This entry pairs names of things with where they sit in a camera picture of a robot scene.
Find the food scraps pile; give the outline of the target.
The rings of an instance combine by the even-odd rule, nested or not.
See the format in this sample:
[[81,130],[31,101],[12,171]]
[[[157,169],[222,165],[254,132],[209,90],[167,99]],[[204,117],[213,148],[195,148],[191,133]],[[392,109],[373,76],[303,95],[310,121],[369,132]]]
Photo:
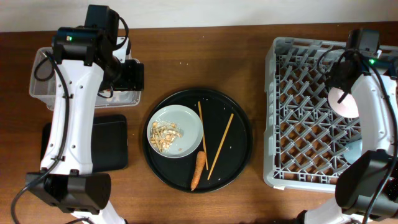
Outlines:
[[154,121],[150,127],[149,142],[159,152],[167,152],[183,132],[175,123],[168,121]]

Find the grey plate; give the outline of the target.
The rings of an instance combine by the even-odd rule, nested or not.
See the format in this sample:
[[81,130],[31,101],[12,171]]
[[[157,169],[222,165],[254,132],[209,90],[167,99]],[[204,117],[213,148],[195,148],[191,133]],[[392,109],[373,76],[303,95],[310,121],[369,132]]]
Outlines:
[[[168,121],[175,123],[183,132],[181,138],[177,138],[167,152],[159,152],[149,142],[150,127],[154,121]],[[165,106],[157,110],[149,119],[145,128],[144,142],[149,149],[160,156],[177,159],[191,154],[201,143],[203,128],[199,115],[192,109],[182,105]]]

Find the light blue cup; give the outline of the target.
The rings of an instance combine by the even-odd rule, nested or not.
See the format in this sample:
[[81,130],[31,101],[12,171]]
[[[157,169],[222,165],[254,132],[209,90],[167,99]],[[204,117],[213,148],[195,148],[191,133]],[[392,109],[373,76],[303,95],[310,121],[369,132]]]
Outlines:
[[362,155],[363,140],[350,142],[346,145],[346,151],[343,153],[343,157],[349,164],[355,163]]

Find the orange carrot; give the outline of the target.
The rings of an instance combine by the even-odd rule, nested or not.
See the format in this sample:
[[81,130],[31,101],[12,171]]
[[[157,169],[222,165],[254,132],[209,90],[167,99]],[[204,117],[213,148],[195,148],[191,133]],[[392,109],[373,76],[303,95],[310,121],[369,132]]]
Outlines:
[[195,171],[193,173],[190,189],[194,191],[200,181],[201,173],[203,171],[203,167],[206,164],[206,153],[204,151],[199,151],[197,154],[197,159],[195,163]]

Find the wooden chopstick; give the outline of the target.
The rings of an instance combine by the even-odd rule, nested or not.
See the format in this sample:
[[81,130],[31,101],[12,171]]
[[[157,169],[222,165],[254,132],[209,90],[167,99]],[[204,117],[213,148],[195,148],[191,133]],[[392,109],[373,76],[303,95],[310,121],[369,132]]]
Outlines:
[[202,128],[203,128],[203,134],[202,134],[202,144],[203,144],[203,151],[205,153],[205,165],[206,165],[206,170],[208,170],[208,159],[207,159],[207,151],[206,151],[206,139],[205,139],[205,128],[203,124],[203,114],[202,114],[202,109],[201,109],[201,102],[198,101],[198,111],[199,111],[199,117],[201,120]]
[[229,127],[231,126],[231,123],[232,123],[233,118],[234,118],[234,114],[231,113],[231,115],[230,115],[230,117],[229,117],[229,120],[228,120],[228,123],[227,123],[227,125],[226,125],[226,127],[225,127],[223,136],[222,136],[222,138],[221,138],[220,144],[219,144],[219,146],[218,146],[218,149],[217,149],[215,158],[214,158],[213,163],[212,163],[212,165],[211,165],[211,169],[210,169],[210,171],[209,171],[207,180],[210,179],[210,177],[211,177],[211,175],[212,175],[212,173],[213,173],[213,171],[214,171],[215,165],[216,165],[216,163],[217,163],[217,160],[218,160],[219,155],[220,155],[220,152],[221,152],[221,148],[223,147],[224,141],[225,141],[226,136],[227,136],[227,134],[228,134]]

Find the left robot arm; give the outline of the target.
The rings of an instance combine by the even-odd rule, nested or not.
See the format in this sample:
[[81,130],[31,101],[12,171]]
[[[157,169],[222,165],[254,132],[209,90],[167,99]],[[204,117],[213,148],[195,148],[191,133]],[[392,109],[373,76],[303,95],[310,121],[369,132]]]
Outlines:
[[59,28],[35,56],[33,74],[49,65],[55,104],[40,168],[26,175],[24,190],[76,222],[124,223],[109,199],[111,178],[93,172],[91,156],[97,98],[105,90],[144,88],[144,66],[131,58],[129,38],[118,34],[124,24],[110,7],[91,4],[82,26]]

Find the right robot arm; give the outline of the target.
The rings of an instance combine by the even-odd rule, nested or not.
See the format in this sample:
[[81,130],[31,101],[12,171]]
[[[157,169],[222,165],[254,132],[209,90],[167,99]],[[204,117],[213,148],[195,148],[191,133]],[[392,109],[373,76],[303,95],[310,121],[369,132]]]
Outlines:
[[368,223],[397,218],[397,61],[380,58],[379,32],[355,29],[325,73],[331,108],[359,118],[360,157],[338,178],[335,196],[294,223]]

